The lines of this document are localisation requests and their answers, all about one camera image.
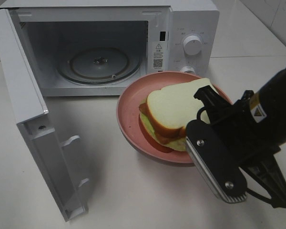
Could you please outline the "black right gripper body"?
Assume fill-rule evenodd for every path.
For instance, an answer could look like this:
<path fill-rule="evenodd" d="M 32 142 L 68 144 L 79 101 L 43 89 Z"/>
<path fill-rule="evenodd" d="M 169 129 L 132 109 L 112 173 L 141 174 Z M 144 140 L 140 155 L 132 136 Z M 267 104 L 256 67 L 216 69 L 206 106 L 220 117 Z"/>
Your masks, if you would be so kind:
<path fill-rule="evenodd" d="M 266 203 L 286 203 L 286 181 L 274 157 L 286 143 L 286 90 L 262 87 L 245 91 L 229 104 L 210 86 L 194 97 L 203 102 L 209 125 L 227 147 L 247 181 L 246 195 Z"/>

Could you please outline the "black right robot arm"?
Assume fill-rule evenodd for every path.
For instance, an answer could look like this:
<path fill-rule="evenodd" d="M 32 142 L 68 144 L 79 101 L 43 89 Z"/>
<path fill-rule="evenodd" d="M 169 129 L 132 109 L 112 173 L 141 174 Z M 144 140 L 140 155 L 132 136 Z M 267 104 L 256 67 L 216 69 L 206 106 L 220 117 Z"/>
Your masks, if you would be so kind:
<path fill-rule="evenodd" d="M 286 143 L 286 68 L 258 92 L 228 103 L 210 86 L 186 126 L 186 150 L 215 196 L 234 204 L 251 195 L 286 208 L 286 180 L 274 157 Z"/>

